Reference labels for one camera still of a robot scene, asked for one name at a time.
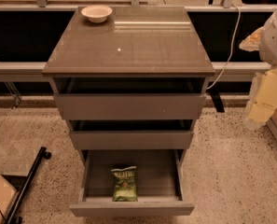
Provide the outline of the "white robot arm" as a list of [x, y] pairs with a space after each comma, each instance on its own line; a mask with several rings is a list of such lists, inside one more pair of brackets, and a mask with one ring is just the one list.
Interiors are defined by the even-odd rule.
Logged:
[[277, 109], [277, 9], [265, 24], [247, 36], [239, 45], [246, 51], [259, 51], [260, 60], [270, 65], [264, 74], [252, 80], [243, 124], [251, 130], [265, 125]]

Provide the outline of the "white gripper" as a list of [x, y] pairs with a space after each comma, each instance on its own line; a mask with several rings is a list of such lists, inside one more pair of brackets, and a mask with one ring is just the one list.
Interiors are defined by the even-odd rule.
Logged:
[[[260, 51], [263, 27], [257, 28], [239, 45], [245, 51]], [[244, 110], [243, 124], [248, 129], [264, 126], [277, 109], [277, 68], [264, 74], [256, 73], [252, 80], [249, 101]]]

